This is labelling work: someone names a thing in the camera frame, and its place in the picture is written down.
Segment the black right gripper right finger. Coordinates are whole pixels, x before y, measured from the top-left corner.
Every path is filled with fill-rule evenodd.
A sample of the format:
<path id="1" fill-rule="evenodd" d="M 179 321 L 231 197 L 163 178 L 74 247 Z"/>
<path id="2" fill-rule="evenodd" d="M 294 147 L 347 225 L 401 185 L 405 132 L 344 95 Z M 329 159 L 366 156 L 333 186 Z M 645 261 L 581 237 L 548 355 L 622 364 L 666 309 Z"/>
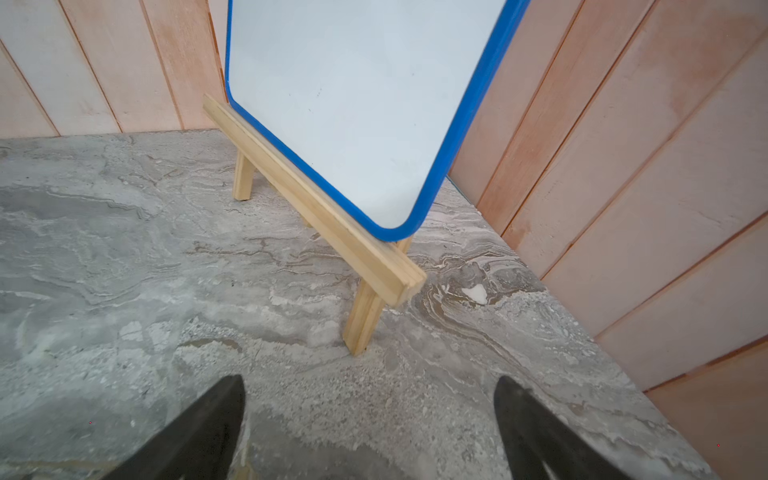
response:
<path id="1" fill-rule="evenodd" d="M 628 477 L 511 377 L 498 379 L 493 402 L 514 479 Z"/>

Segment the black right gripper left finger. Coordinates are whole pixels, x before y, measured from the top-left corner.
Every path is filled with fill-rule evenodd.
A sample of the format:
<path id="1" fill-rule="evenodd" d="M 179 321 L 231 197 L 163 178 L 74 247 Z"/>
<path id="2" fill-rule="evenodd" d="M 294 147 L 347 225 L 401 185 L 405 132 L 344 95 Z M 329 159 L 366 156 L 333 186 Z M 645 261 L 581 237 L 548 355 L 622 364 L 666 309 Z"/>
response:
<path id="1" fill-rule="evenodd" d="M 107 479 L 225 479 L 246 405 L 240 375 L 221 378 Z"/>

